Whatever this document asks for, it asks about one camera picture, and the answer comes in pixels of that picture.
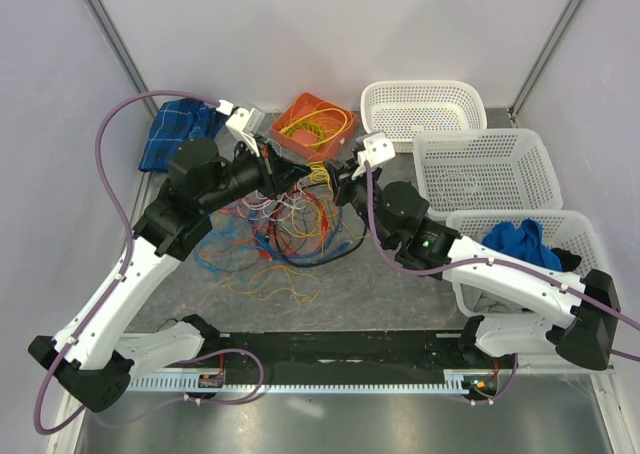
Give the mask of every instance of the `gray table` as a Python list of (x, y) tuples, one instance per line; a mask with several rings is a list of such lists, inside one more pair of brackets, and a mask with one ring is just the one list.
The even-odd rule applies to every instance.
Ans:
[[(488, 109), (489, 127), (511, 127), (506, 109)], [(273, 120), (267, 116), (260, 132), (269, 135)], [(354, 135), (364, 134), (361, 124)], [(230, 154), (234, 142), (228, 132), (218, 134), (222, 154)], [(349, 157), (349, 146), (342, 150)], [(388, 163), (380, 182), (382, 185), (408, 180), (415, 185), (413, 157), (399, 154)], [(162, 177), (153, 180), (157, 189)], [(362, 221), (353, 209), (344, 209), (346, 222), (356, 233)], [(270, 264), (261, 261), (244, 272), (245, 279)], [(223, 331), (290, 331), (290, 330), (357, 330), (357, 329), (430, 329), (459, 328), (465, 317), (458, 311), (451, 286), (430, 278), (414, 278), (394, 272), (379, 258), (371, 241), (354, 254), (335, 263), (305, 272), (320, 281), (320, 292), (306, 307), (301, 307), (290, 292), (279, 292), (267, 301), (235, 294), (226, 287), (229, 276), (216, 276), (199, 267), (190, 257), (182, 263), (151, 295), (128, 328), (129, 332), (151, 332), (168, 318), (180, 318), (197, 313)], [(318, 284), (310, 278), (296, 278), (296, 289), (314, 293)], [(245, 289), (246, 284), (231, 281), (232, 286)], [(288, 285), (284, 273), (274, 275), (269, 285), (258, 295)]]

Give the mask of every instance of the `blue cloth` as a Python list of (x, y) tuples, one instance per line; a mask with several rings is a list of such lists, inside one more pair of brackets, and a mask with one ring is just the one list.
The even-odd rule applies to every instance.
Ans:
[(167, 172), (180, 144), (197, 137), (213, 139), (227, 119), (195, 99), (165, 102), (151, 124), (138, 169)]
[(542, 226), (533, 219), (525, 219), (518, 229), (510, 222), (497, 224), (482, 245), (536, 266), (562, 271), (560, 258), (542, 244)]

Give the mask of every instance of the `white basket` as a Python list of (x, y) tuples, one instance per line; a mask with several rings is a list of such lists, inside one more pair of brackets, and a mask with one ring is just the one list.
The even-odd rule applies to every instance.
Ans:
[(396, 152), (411, 152), (423, 131), (486, 129), (487, 114), (478, 91), (459, 81), (382, 81), (362, 91), (362, 125), (384, 131)]
[(529, 129), (422, 132), (413, 157), (429, 217), (472, 209), (561, 209), (562, 195), (540, 136)]
[[(496, 224), (510, 221), (519, 227), (525, 219), (534, 219), (542, 225), (542, 243), (545, 246), (549, 248), (560, 247), (582, 257), (582, 263), (574, 271), (576, 274), (584, 276), (591, 269), (609, 272), (609, 265), (600, 240), (589, 219), (579, 212), (559, 210), (457, 211), (449, 215), (447, 226), (482, 242), (482, 239), (491, 232)], [(489, 312), (486, 309), (482, 312), (484, 315), (500, 315), (500, 312), (514, 310), (513, 303), (494, 299), (491, 293), (483, 292), (475, 287), (453, 283), (453, 291), (460, 311), (466, 316), (475, 316), (481, 312), (477, 310), (481, 297), (496, 302), (494, 308)]]

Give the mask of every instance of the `orange plastic bin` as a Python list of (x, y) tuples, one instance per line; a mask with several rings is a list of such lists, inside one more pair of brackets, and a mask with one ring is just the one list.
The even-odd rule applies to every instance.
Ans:
[(272, 124), (273, 138), (308, 161), (335, 158), (358, 124), (355, 114), (305, 92)]

